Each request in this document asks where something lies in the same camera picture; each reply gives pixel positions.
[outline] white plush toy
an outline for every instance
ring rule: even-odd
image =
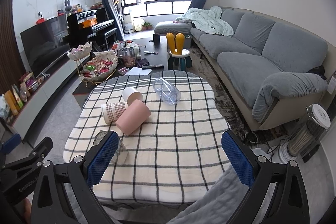
[[[137,60],[141,59],[141,55],[139,54],[139,46],[135,42],[128,44],[125,48],[134,48],[135,57],[137,58]]]

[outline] blue gripper pad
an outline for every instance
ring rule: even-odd
[[[227,132],[222,135],[222,148],[241,183],[246,184],[251,189],[254,183],[253,167]]]
[[[21,137],[19,134],[14,134],[8,141],[2,144],[0,151],[5,155],[8,155],[21,143]]]
[[[113,133],[102,146],[88,167],[86,183],[90,188],[100,182],[119,145],[117,133]]]

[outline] black mug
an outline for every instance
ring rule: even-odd
[[[154,44],[160,44],[160,37],[161,37],[161,35],[159,33],[155,33],[153,35]]]

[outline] plaid tablecloth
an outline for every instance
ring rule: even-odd
[[[181,91],[177,105],[170,106],[156,95],[152,83],[158,77]],[[142,92],[152,115],[132,135],[118,133],[129,155],[122,165],[110,164],[100,183],[93,187],[98,200],[104,205],[124,207],[195,202],[229,164],[221,147],[222,133],[229,125],[216,109],[210,85],[192,73],[121,76],[95,88],[67,140],[65,162],[85,155],[101,130],[118,132],[114,123],[105,124],[101,105],[122,101],[127,86]]]

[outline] clear plastic bottle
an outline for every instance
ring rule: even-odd
[[[169,105],[176,105],[181,99],[181,92],[163,78],[157,78],[153,82],[153,89],[162,101]]]

